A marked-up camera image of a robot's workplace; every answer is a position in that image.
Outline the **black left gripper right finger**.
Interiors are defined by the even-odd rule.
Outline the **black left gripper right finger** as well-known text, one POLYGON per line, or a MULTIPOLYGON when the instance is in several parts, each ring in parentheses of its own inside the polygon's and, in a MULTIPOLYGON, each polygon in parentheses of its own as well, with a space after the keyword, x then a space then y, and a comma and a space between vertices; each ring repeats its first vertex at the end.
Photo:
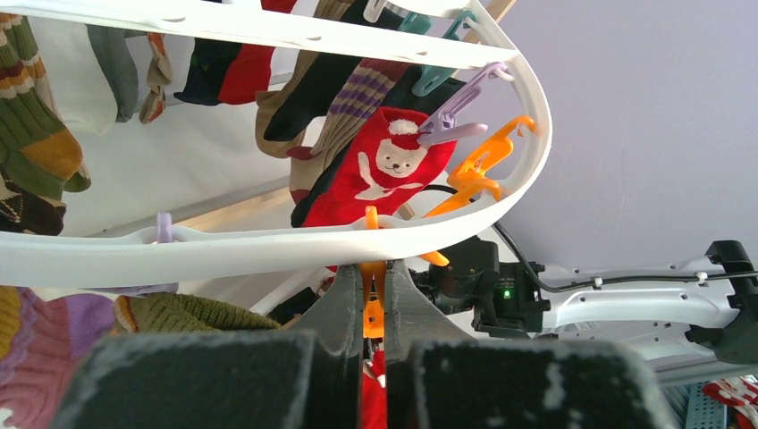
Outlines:
POLYGON ((417 289, 402 260, 387 265, 384 311, 387 424, 390 428, 427 428, 426 349, 437 341, 471 341, 473 337, 417 289))

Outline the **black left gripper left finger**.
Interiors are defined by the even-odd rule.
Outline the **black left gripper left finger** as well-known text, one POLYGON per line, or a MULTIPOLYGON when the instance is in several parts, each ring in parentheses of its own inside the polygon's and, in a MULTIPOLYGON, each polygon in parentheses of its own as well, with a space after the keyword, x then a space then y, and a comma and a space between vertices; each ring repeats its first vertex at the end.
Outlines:
POLYGON ((306 428, 361 426, 363 282, 357 265, 338 268, 330 289, 291 327, 314 338, 306 428))

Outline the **orange clothespin clip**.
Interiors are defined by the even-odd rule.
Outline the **orange clothespin clip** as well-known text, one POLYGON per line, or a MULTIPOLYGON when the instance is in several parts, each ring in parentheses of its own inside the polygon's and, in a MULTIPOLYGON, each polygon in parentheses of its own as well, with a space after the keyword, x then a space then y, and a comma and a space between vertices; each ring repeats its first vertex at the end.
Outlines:
POLYGON ((497 201, 510 195, 510 190, 499 185, 497 180, 488 178, 486 174, 513 153, 515 144, 511 134, 515 132, 519 137, 523 137, 526 131, 538 136, 540 125, 528 115, 515 117, 458 164, 449 174, 445 184, 430 183, 422 188, 421 195, 430 191, 449 194, 445 200, 424 214, 423 218, 443 215, 468 206, 477 194, 489 194, 497 201))
POLYGON ((363 284, 363 334, 371 340, 384 338, 384 298, 387 263, 363 262, 359 265, 363 284))

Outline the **olive and orange sock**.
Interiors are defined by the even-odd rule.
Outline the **olive and orange sock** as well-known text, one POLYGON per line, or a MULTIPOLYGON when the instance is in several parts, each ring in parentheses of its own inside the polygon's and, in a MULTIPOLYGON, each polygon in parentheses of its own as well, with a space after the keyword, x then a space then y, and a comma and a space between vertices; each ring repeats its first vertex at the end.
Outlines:
POLYGON ((246 308, 188 294, 152 293, 119 296, 114 316, 130 333, 267 331, 281 327, 275 320, 246 308))

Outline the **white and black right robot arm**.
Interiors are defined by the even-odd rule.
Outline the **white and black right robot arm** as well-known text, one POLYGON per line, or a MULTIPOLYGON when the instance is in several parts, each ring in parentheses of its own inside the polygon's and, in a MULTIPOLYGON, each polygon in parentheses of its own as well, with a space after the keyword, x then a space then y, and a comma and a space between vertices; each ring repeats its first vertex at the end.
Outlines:
POLYGON ((653 269, 568 272, 491 241, 443 251, 411 274, 445 315, 480 337, 610 341, 638 352, 665 385, 757 372, 757 268, 736 240, 653 269))

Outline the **teal clothespin clip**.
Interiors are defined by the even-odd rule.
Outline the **teal clothespin clip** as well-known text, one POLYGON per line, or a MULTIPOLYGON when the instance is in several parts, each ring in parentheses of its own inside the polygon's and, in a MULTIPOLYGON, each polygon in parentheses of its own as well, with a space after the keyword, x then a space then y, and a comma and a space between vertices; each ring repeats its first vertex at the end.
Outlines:
MULTIPOLYGON (((458 30, 460 27, 469 28, 468 22, 476 22, 476 15, 469 8, 462 9, 453 19, 452 24, 442 35, 441 40, 451 42, 460 41, 458 30)), ((420 13, 407 12, 402 23, 398 27, 399 31, 425 35, 431 29, 432 20, 429 16, 420 13)), ((412 86, 411 92, 418 97, 430 95, 442 83, 444 83, 457 70, 455 67, 449 67, 441 63, 442 47, 437 44, 431 51, 432 60, 425 61, 421 66, 421 75, 412 86)))

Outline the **red santa sock in basket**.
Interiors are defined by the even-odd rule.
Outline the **red santa sock in basket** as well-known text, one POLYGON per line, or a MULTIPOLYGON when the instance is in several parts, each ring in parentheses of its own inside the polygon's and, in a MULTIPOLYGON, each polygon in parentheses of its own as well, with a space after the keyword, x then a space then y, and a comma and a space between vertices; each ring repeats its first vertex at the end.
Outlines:
POLYGON ((363 362, 362 427, 387 429, 386 364, 383 350, 377 350, 370 360, 363 362))

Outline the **red santa hanging sock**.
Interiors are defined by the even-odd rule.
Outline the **red santa hanging sock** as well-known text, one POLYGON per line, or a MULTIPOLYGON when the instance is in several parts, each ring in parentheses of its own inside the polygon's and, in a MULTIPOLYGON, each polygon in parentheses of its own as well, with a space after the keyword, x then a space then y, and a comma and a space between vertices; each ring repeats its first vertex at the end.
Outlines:
POLYGON ((291 226, 354 223, 374 206, 393 215, 446 167, 457 142, 420 145, 419 126, 427 114, 381 107, 321 174, 291 214, 291 226))

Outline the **argyle brown hanging sock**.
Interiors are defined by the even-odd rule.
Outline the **argyle brown hanging sock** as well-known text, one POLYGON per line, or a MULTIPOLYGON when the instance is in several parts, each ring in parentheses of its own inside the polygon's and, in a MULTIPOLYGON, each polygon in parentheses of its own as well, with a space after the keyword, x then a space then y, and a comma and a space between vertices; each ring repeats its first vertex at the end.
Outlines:
POLYGON ((1 231, 56 236, 65 212, 63 202, 28 192, 1 168, 1 231))

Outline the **red white striped sock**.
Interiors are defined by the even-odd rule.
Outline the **red white striped sock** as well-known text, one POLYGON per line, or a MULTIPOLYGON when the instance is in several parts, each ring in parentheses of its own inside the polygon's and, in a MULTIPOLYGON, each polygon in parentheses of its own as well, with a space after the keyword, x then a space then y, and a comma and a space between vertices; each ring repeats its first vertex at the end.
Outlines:
POLYGON ((723 378, 704 385, 702 392, 737 412, 737 428, 757 427, 757 378, 723 378))

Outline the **brown striped hanging sock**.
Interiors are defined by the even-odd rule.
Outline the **brown striped hanging sock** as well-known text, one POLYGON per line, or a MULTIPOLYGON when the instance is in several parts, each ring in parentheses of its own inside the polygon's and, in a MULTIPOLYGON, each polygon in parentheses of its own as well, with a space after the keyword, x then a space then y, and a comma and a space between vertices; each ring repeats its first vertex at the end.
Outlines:
POLYGON ((55 110, 29 20, 10 13, 1 15, 1 165, 43 198, 90 187, 80 144, 55 110))

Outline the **grey hanging sock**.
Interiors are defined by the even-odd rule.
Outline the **grey hanging sock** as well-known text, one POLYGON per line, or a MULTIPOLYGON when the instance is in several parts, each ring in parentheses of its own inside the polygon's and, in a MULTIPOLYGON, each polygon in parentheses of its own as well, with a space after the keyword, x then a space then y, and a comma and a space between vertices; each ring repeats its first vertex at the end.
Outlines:
POLYGON ((138 72, 126 40, 142 33, 131 29, 87 25, 88 39, 97 62, 114 94, 117 122, 133 116, 138 97, 138 72))

